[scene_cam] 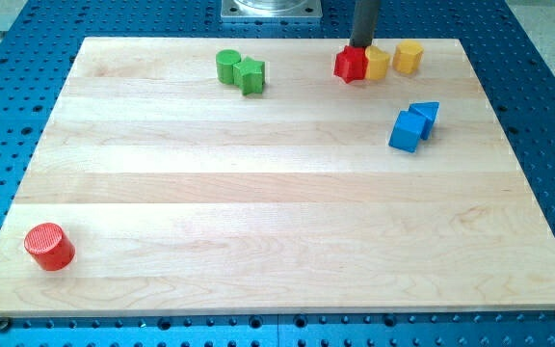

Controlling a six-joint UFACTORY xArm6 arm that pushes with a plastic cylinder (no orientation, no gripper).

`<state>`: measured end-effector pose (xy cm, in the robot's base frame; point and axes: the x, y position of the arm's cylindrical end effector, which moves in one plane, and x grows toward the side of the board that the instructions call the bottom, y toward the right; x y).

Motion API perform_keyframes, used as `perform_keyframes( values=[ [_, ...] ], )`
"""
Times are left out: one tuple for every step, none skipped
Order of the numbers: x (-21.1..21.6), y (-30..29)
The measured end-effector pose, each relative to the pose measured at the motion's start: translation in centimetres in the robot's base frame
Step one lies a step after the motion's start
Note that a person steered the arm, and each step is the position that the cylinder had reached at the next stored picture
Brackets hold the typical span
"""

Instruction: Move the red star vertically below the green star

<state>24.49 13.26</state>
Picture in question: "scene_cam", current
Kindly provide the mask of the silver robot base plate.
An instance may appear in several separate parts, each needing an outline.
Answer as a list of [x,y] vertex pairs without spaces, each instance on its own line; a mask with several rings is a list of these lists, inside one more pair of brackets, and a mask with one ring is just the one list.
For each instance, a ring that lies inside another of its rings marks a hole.
[[231,20],[320,19],[321,0],[222,0],[221,18]]

